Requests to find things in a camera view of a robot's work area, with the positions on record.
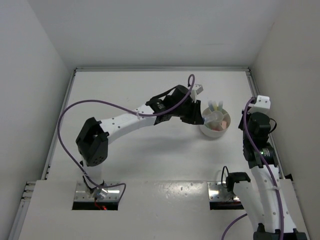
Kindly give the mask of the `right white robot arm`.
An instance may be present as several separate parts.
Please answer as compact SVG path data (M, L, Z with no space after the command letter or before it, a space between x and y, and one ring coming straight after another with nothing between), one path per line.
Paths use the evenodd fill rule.
M245 172L230 172L226 177L228 192L235 194L253 228L255 240L305 240L298 231L281 189L279 164L274 148L268 142L271 119L261 112L245 111L239 124L243 131L243 155L254 177L254 190Z

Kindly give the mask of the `pink eraser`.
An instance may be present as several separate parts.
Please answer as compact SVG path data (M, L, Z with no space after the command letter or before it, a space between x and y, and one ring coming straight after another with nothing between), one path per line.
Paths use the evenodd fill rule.
M228 128L228 123L223 120L221 123L220 123L220 126L222 127L223 130L227 129Z

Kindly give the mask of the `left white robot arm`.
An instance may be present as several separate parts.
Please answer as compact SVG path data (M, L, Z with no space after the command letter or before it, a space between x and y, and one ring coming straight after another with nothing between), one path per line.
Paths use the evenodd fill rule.
M82 161L80 165L88 176L83 178L87 193L97 197L105 182L101 177L102 164L108 157L108 147L115 140L135 130L155 126L169 121L172 117L179 118L183 123L203 125L201 102L197 95L203 86L197 84L190 91L183 85L152 97L133 113L125 113L109 119L87 119L76 138L76 145Z

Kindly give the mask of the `blue highlighter pen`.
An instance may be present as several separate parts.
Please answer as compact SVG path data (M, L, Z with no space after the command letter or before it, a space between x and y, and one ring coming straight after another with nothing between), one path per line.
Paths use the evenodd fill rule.
M208 108L210 109L211 112L214 112L214 102L212 100L208 101Z

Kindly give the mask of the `white round divided container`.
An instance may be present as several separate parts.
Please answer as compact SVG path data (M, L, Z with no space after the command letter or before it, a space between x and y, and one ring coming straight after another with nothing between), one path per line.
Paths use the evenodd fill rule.
M228 128L231 124L231 117L229 113L223 108L222 113L224 115L223 121L227 122ZM200 131L207 137L212 138L212 139L217 139L222 137L228 130L227 129L222 129L220 126L221 122L209 122L209 123L204 123L203 125L199 126Z

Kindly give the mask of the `clear glue stick blue cap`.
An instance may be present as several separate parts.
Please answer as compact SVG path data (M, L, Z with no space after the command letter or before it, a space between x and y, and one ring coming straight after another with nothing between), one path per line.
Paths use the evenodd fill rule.
M204 115L203 119L205 124L208 124L211 122L220 123L224 119L224 114L217 110L217 111L211 112L208 115Z

